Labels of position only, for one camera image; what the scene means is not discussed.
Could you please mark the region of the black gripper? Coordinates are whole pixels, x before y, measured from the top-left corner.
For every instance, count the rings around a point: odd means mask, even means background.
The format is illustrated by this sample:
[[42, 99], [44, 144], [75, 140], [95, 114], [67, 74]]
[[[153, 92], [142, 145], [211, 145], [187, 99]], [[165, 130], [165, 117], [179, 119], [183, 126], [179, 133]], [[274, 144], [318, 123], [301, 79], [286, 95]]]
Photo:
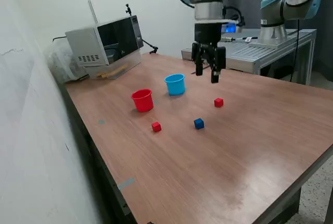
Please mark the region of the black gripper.
[[207, 62], [211, 68], [211, 83], [218, 83], [222, 69], [226, 69], [226, 48], [218, 47], [221, 40], [221, 23], [195, 23], [195, 42], [192, 44], [191, 58], [196, 65], [195, 74], [203, 75], [203, 57], [207, 45]]

